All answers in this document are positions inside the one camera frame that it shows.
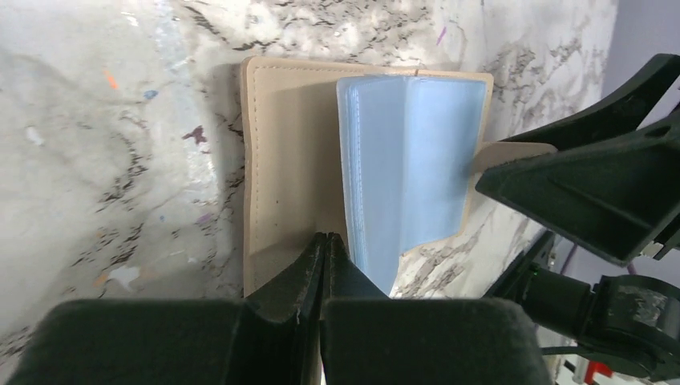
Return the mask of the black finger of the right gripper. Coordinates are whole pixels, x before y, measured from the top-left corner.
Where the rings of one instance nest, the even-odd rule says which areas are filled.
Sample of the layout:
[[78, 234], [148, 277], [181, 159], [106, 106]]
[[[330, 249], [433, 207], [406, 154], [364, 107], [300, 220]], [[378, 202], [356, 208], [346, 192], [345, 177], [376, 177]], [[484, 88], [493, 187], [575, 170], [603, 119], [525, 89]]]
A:
[[492, 168], [476, 190], [616, 265], [679, 223], [679, 127]]
[[551, 144], [559, 151], [632, 132], [679, 77], [679, 56], [654, 55], [619, 88], [583, 111], [508, 137], [507, 142]]

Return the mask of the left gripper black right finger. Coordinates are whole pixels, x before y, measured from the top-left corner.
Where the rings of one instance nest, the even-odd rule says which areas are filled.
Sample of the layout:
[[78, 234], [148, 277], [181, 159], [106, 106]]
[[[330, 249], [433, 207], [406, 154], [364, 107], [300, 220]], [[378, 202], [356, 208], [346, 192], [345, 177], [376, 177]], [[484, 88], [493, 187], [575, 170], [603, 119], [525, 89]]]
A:
[[527, 314], [499, 298], [397, 299], [324, 250], [321, 356], [328, 384], [550, 384]]

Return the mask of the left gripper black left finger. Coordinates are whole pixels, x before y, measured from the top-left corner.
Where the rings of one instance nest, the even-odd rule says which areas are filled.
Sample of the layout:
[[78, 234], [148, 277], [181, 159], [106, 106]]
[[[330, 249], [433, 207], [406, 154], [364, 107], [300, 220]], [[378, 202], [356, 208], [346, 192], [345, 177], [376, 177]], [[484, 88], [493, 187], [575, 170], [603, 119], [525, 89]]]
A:
[[39, 323], [11, 384], [307, 384], [326, 237], [241, 299], [92, 299]]

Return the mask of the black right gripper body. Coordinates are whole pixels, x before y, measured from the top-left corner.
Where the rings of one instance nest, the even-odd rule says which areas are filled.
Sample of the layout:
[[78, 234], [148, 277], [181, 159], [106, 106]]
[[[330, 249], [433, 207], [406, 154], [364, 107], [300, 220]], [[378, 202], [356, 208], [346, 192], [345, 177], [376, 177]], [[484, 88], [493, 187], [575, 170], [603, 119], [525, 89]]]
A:
[[658, 261], [674, 249], [679, 250], [679, 223], [671, 223], [663, 229], [641, 251], [641, 255]]

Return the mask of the beige card holder wallet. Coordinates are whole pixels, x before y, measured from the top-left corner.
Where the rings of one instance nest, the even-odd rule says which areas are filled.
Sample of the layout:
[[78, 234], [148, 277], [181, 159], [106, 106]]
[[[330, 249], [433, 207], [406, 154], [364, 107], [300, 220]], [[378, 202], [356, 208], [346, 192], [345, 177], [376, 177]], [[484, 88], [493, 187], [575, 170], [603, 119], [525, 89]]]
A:
[[246, 59], [245, 293], [322, 232], [384, 294], [481, 297], [540, 227], [478, 178], [556, 150], [490, 137], [492, 89], [488, 73]]

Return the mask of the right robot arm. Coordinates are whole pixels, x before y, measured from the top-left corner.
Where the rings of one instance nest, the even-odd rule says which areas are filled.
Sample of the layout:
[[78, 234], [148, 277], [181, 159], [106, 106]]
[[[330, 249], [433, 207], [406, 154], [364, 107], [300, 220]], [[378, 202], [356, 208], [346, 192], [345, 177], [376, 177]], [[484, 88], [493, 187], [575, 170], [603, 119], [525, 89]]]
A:
[[678, 248], [679, 112], [644, 122], [678, 77], [679, 57], [657, 54], [594, 105], [476, 155], [477, 192], [545, 228], [487, 292], [574, 341], [545, 355], [580, 355], [651, 382], [679, 377], [676, 286], [641, 275], [590, 285], [539, 263], [556, 236], [619, 266], [649, 245], [655, 259]]

